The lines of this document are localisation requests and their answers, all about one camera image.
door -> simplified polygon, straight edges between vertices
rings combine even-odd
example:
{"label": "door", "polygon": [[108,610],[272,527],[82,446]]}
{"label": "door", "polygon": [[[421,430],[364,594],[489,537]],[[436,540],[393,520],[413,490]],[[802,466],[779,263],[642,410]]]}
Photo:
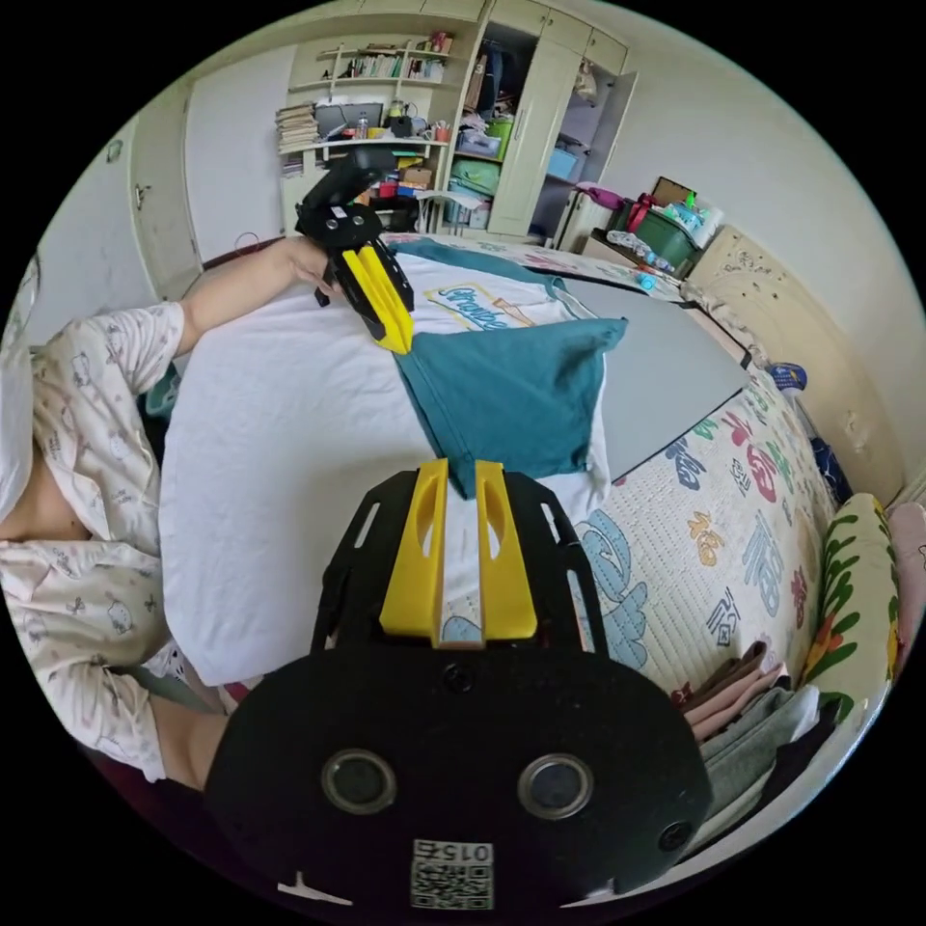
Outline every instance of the door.
{"label": "door", "polygon": [[608,74],[619,74],[624,70],[627,48],[611,36],[593,29],[586,46],[586,57]]}
{"label": "door", "polygon": [[186,199],[184,139],[190,87],[176,83],[138,114],[129,198],[154,291],[179,299],[203,272]]}
{"label": "door", "polygon": [[563,45],[543,38],[537,43],[492,203],[490,232],[528,233],[581,63],[582,55]]}
{"label": "door", "polygon": [[614,79],[614,85],[608,90],[608,96],[604,101],[604,111],[591,141],[591,148],[582,170],[582,180],[596,183],[611,165],[617,151],[620,127],[624,124],[624,118],[630,108],[636,88],[636,71],[621,74]]}
{"label": "door", "polygon": [[476,22],[482,13],[482,0],[424,0],[422,13]]}
{"label": "door", "polygon": [[547,21],[543,24],[544,39],[565,45],[581,55],[591,39],[591,26],[573,16],[567,16],[557,10],[547,11]]}
{"label": "door", "polygon": [[500,26],[509,26],[529,36],[539,36],[547,22],[549,7],[533,3],[531,0],[496,0],[489,22]]}

pillow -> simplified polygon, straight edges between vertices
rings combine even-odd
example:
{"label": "pillow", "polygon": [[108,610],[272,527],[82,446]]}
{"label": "pillow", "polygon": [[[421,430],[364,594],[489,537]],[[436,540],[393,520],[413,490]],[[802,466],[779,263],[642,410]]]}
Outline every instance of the pillow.
{"label": "pillow", "polygon": [[916,502],[899,504],[891,510],[887,526],[894,553],[897,554],[900,586],[900,613],[897,618],[899,672],[926,611],[926,508]]}
{"label": "pillow", "polygon": [[897,662],[897,568],[884,510],[854,495],[830,522],[816,637],[801,684],[820,690],[821,707],[839,701],[842,723],[857,701],[880,697]]}

shelf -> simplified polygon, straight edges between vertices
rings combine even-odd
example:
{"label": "shelf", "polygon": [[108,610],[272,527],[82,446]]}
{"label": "shelf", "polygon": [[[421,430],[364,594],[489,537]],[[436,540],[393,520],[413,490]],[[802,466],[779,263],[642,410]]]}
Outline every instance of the shelf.
{"label": "shelf", "polygon": [[350,148],[354,145],[389,145],[391,148],[446,148],[449,142],[429,142],[426,138],[362,138],[346,139],[340,142],[314,142],[311,145],[287,145],[277,148],[280,156],[298,154],[301,151],[321,151],[329,148]]}
{"label": "shelf", "polygon": [[[318,61],[333,61],[338,57],[338,50],[334,51],[323,51],[318,55]],[[409,48],[408,51],[404,48],[383,48],[377,50],[369,50],[367,48],[345,48],[340,56],[342,58],[372,58],[375,55],[395,55],[397,58],[400,58],[402,55],[407,54],[409,58],[436,58],[438,61],[446,61],[452,56],[448,51],[419,51],[415,48]]]}
{"label": "shelf", "polygon": [[303,94],[309,90],[324,90],[326,87],[339,87],[341,84],[407,84],[414,87],[425,87],[431,90],[458,90],[454,84],[443,80],[422,80],[418,77],[335,77],[328,80],[313,80],[308,84],[297,84],[290,87],[291,94]]}
{"label": "shelf", "polygon": [[454,157],[472,157],[475,161],[488,161],[490,164],[501,164],[500,157],[489,157],[487,154],[470,154],[468,151],[455,151]]}

hand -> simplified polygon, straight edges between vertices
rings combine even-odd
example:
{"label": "hand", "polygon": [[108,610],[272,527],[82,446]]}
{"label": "hand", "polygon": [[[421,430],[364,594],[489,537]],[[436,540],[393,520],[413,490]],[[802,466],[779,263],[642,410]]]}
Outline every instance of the hand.
{"label": "hand", "polygon": [[323,280],[328,256],[321,248],[303,235],[287,238],[286,246],[289,249],[289,264],[297,280],[317,286],[329,297],[340,295],[340,286],[327,284]]}

camera lens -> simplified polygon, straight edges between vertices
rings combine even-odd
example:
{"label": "camera lens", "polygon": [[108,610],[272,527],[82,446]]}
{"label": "camera lens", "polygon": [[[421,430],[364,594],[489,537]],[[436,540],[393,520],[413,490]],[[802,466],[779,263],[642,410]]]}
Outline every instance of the camera lens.
{"label": "camera lens", "polygon": [[588,766],[572,755],[545,755],[534,760],[518,780],[518,800],[542,820],[563,820],[581,810],[591,797]]}
{"label": "camera lens", "polygon": [[347,813],[370,814],[395,800],[395,774],[385,759],[365,749],[333,755],[321,773],[325,797]]}

